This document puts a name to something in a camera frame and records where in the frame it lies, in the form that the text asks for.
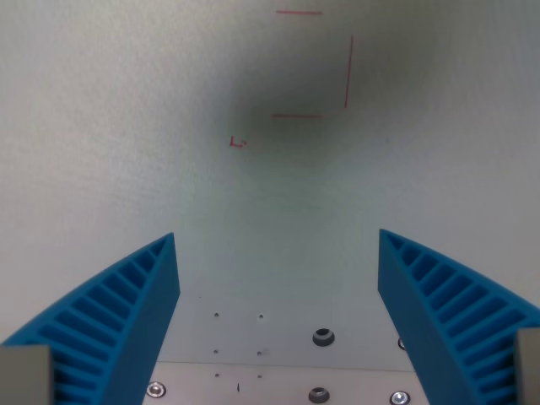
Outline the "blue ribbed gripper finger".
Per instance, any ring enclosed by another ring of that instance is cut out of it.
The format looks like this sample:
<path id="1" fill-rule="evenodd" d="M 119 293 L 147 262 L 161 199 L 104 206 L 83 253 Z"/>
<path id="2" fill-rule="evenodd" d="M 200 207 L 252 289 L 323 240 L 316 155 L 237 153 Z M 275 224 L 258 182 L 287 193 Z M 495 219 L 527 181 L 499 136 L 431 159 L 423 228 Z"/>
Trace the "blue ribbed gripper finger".
<path id="1" fill-rule="evenodd" d="M 378 292 L 431 404 L 516 404 L 514 341 L 539 309 L 413 240 L 379 233 Z"/>
<path id="2" fill-rule="evenodd" d="M 51 350 L 55 404 L 140 404 L 180 294 L 169 233 L 80 284 L 3 345 Z"/>

